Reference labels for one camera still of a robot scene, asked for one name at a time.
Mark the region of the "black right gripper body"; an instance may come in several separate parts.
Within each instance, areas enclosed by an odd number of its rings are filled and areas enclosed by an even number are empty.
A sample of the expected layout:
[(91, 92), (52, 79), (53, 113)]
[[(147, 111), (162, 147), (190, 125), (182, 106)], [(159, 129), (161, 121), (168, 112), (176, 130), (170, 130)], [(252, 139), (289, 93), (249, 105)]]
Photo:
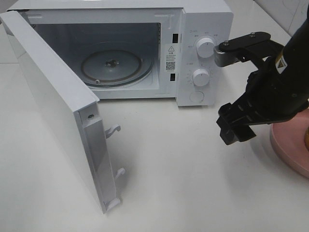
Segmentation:
[(275, 68), (275, 58), (283, 49), (283, 45), (270, 40), (267, 43), (270, 55), (252, 72), (247, 80), (244, 94), (233, 104), (241, 110), (241, 118), (232, 126), (258, 125), (282, 122), (290, 118), (284, 111), (283, 84), (278, 81), (279, 75)]

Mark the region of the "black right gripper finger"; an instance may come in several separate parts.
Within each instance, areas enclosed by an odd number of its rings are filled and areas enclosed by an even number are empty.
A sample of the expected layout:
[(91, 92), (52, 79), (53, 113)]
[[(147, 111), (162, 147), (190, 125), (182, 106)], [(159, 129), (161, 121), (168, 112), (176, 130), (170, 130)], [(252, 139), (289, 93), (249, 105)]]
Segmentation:
[(235, 142), (245, 142), (256, 136), (254, 131), (247, 125), (235, 127), (221, 125), (220, 129), (220, 137), (226, 145), (231, 145)]
[(240, 118), (241, 110), (237, 105), (227, 103), (220, 107), (216, 123), (220, 128), (232, 127)]

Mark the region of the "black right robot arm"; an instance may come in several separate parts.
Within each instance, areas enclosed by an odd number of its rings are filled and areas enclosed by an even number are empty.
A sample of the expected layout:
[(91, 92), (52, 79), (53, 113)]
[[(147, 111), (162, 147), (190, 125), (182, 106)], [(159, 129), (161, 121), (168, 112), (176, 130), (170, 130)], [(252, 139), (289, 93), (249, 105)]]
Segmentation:
[(218, 111), (220, 137), (227, 145), (253, 138), (252, 125), (288, 121), (309, 105), (308, 21), (286, 45), (260, 31), (222, 42), (214, 48), (214, 61), (219, 67), (251, 61), (257, 68), (245, 92)]

